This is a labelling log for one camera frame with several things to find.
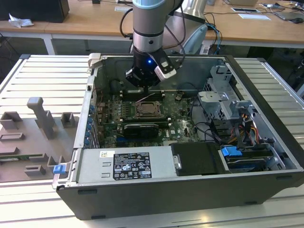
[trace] blue clip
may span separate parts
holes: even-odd
[[[53,174],[65,174],[67,165],[55,165],[53,169]]]
[[[236,146],[225,146],[221,149],[224,157],[226,156],[242,156],[242,152],[237,150]]]

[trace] motherboard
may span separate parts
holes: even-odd
[[[101,148],[166,146],[199,141],[190,118],[192,98],[182,92],[144,97],[105,95],[97,102]]]

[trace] blue cable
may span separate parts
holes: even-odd
[[[214,55],[215,55],[217,53],[217,51],[219,50],[219,43],[220,43],[219,31],[214,26],[212,26],[211,24],[208,24],[208,23],[206,23],[206,24],[207,24],[207,26],[211,27],[216,32],[216,34],[218,36],[218,45],[217,45],[216,51],[214,52]]]

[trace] sticker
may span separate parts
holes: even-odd
[[[100,158],[112,158],[114,157],[115,151],[100,151]]]
[[[114,154],[114,180],[152,178],[149,153]]]

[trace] warning label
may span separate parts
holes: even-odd
[[[149,153],[114,154],[114,180],[152,178]]]

